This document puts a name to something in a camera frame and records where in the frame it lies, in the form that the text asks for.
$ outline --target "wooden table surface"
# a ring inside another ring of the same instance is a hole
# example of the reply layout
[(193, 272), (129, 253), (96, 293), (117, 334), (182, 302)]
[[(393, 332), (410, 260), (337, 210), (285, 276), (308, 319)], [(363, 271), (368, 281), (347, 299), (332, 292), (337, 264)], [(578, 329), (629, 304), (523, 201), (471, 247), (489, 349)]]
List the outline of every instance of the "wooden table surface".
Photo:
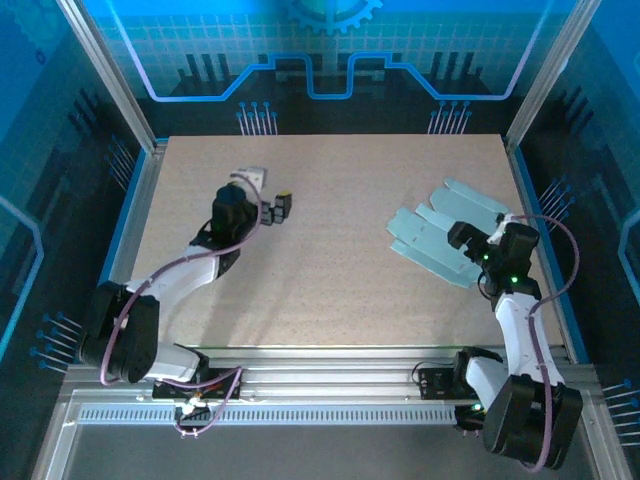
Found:
[[(186, 345), (501, 345), (474, 288), (449, 285), (394, 253), (386, 225), (428, 204), (447, 176), (522, 212), (498, 135), (172, 137), (133, 278), (180, 255), (238, 167), (269, 169), (266, 199), (293, 192), (291, 216), (262, 228), (233, 268), (179, 304), (161, 338)], [(537, 257), (531, 276), (547, 284)], [(562, 344), (552, 306), (547, 339)]]

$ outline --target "ventilation grille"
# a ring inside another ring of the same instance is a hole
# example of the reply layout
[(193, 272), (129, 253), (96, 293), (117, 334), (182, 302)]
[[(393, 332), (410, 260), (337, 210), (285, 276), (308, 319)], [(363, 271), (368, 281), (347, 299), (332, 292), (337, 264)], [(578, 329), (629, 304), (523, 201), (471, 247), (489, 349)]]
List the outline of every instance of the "ventilation grille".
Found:
[[(166, 425), (174, 423), (171, 405), (84, 405), (79, 423)], [(455, 425), (453, 406), (289, 406), (231, 405), (221, 425)]]

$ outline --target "gear graphic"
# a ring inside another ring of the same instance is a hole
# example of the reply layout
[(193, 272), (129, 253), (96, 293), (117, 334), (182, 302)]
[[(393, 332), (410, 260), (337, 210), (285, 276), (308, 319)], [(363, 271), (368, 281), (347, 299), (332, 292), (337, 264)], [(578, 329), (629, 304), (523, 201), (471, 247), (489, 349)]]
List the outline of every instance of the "gear graphic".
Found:
[(0, 6), (13, 15), (22, 33), (38, 49), (45, 48), (62, 25), (55, 0), (4, 0)]
[(290, 20), (296, 20), (300, 28), (311, 27), (314, 33), (322, 30), (327, 35), (337, 31), (347, 33), (347, 28), (360, 28), (360, 21), (371, 20), (374, 8), (382, 7), (381, 0), (285, 0)]

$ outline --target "blue printed backdrop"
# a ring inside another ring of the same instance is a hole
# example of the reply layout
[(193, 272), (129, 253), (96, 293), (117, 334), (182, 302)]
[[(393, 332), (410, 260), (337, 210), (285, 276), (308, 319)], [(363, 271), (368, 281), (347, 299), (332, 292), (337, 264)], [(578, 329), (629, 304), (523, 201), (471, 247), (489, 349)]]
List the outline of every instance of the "blue printed backdrop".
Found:
[[(603, 0), (522, 145), (539, 195), (553, 179), (571, 186), (564, 222), (582, 261), (570, 293), (605, 385), (640, 381), (638, 18), (637, 1)], [(567, 273), (570, 247), (559, 230), (551, 239)]]
[(55, 0), (0, 0), (0, 32), (0, 478), (17, 479), (73, 361), (49, 320), (82, 323), (139, 147)]
[[(252, 100), (278, 109), (281, 133), (424, 132), (441, 100), (481, 102), (473, 108), (484, 121), (470, 131), (497, 132), (573, 3), (90, 0), (88, 8), (160, 135), (240, 133), (234, 113)], [(177, 106), (187, 102), (210, 105)], [(194, 108), (208, 131), (161, 118)], [(317, 121), (308, 125), (309, 116)]]

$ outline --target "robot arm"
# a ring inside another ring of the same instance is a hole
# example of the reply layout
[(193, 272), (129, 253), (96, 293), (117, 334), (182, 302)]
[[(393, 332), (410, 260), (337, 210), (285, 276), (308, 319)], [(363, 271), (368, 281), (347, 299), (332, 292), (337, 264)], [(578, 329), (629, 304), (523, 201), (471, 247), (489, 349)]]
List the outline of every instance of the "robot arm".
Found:
[(552, 432), (547, 439), (550, 447), (545, 466), (559, 468), (580, 419), (582, 398), (577, 390), (565, 386), (553, 362), (539, 310), (534, 311), (534, 328), (530, 328), (530, 312), (541, 299), (538, 283), (528, 275), (539, 234), (534, 228), (514, 221), (511, 215), (498, 221), (491, 236), (457, 222), (448, 233), (448, 241), (458, 249), (466, 246), (465, 256), (482, 267), (485, 293), (504, 336), (507, 365), (491, 352), (466, 348), (456, 358), (456, 376), (458, 382), (476, 392), (486, 411), (485, 448), (536, 463), (542, 450), (548, 410), (533, 330), (552, 392)]
[[(241, 176), (242, 181), (234, 176)], [(109, 358), (109, 374), (129, 383), (142, 379), (190, 382), (206, 377), (208, 359), (180, 345), (158, 343), (158, 325), (183, 298), (213, 282), (233, 266), (240, 257), (239, 246), (257, 222), (271, 225), (274, 220), (282, 223), (288, 217), (291, 208), (288, 192), (276, 197), (275, 208), (260, 199), (259, 204), (249, 200), (247, 194), (254, 190), (260, 193), (265, 178), (263, 168), (236, 170), (229, 183), (218, 189), (212, 203), (211, 219), (183, 254), (163, 267), (165, 270), (133, 302), (117, 334)], [(115, 319), (147, 280), (132, 280), (124, 285), (106, 282), (97, 288), (79, 342), (78, 357), (82, 362), (100, 368)]]

